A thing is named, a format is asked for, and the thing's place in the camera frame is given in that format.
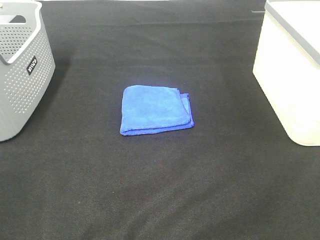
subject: blue microfiber towel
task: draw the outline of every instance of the blue microfiber towel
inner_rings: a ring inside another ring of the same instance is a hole
[[[188,94],[180,94],[177,88],[134,85],[123,92],[122,135],[157,134],[194,125]]]

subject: gray plastic basket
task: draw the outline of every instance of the gray plastic basket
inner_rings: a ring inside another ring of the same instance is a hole
[[[17,135],[45,93],[55,70],[40,9],[31,0],[1,1],[0,15],[25,23],[0,23],[0,141]]]

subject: basket label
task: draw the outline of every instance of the basket label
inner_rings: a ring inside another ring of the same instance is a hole
[[[37,64],[38,64],[38,60],[36,56],[34,56],[31,62],[29,63],[28,67],[26,68],[26,71],[28,72],[29,76],[32,74]]]

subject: folded towel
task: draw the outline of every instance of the folded towel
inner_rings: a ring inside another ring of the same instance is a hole
[[[188,94],[177,88],[134,85],[122,99],[122,135],[157,134],[194,126]]]

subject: black fabric surface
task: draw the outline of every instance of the black fabric surface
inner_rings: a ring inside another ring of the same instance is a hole
[[[1,240],[315,240],[320,149],[252,68],[263,0],[44,2],[55,74],[0,143]],[[195,127],[119,133],[125,87],[189,93]]]

